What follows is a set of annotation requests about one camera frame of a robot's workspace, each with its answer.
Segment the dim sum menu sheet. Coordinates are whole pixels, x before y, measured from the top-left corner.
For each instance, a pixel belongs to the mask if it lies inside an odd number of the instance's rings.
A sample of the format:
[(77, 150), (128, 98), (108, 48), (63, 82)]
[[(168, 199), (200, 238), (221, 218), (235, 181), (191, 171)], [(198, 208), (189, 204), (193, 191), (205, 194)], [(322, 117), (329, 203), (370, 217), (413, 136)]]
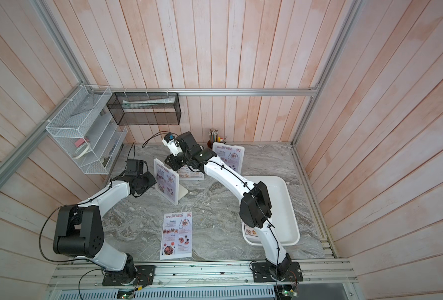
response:
[(244, 233), (247, 236), (251, 236), (251, 237), (257, 237), (258, 236), (257, 232), (255, 231), (255, 229), (250, 227), (250, 226), (248, 226), (248, 225), (246, 225), (246, 224), (244, 224)]

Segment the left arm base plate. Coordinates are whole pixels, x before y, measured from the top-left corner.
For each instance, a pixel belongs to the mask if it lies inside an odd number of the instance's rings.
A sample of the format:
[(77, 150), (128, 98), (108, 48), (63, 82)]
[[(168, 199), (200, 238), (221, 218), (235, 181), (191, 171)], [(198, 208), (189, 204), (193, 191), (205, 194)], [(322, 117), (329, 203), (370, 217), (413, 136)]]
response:
[(102, 286), (150, 286), (155, 269), (155, 265), (134, 265), (123, 271), (106, 271)]

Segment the pink special menu sheet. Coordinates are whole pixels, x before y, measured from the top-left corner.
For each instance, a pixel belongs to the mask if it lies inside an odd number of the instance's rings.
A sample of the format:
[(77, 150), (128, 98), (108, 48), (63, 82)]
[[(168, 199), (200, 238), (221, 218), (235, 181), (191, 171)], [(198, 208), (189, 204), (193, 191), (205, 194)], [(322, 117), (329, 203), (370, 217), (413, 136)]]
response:
[(174, 212), (165, 214), (160, 246), (161, 260), (192, 257), (193, 213)]

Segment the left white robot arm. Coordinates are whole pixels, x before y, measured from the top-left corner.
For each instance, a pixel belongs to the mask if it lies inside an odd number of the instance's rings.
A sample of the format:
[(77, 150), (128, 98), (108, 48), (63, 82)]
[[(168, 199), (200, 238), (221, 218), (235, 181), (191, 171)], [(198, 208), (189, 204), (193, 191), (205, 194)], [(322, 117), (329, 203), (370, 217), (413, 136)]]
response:
[(115, 249), (105, 241), (102, 218), (128, 196), (140, 197), (156, 184), (147, 162), (129, 159), (120, 175), (100, 192), (76, 205), (60, 208), (53, 239), (53, 251), (89, 260), (101, 267), (106, 277), (130, 285), (137, 270), (133, 256)]

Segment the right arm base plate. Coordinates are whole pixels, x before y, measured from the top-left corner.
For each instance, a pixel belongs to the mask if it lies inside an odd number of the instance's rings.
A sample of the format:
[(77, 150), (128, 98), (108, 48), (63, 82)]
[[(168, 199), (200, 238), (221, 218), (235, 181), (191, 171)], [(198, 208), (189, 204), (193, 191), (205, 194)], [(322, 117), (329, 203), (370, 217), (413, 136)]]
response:
[(256, 283), (275, 281), (298, 283), (304, 280), (299, 263), (294, 261), (286, 269), (272, 266), (268, 261), (252, 261), (249, 268)]

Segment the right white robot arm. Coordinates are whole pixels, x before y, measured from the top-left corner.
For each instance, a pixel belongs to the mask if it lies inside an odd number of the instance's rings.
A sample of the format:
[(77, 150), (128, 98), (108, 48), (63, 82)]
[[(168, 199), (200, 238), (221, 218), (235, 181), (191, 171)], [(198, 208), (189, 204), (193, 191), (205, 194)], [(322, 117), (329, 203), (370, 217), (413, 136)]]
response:
[(255, 229), (265, 251), (268, 273), (276, 281), (283, 280), (292, 259), (282, 246), (272, 224), (272, 203), (264, 182), (253, 182), (234, 171), (210, 148), (198, 144), (190, 131), (181, 135), (168, 133), (163, 144), (170, 150), (165, 163), (177, 171), (187, 166), (216, 179), (239, 200), (241, 220)]

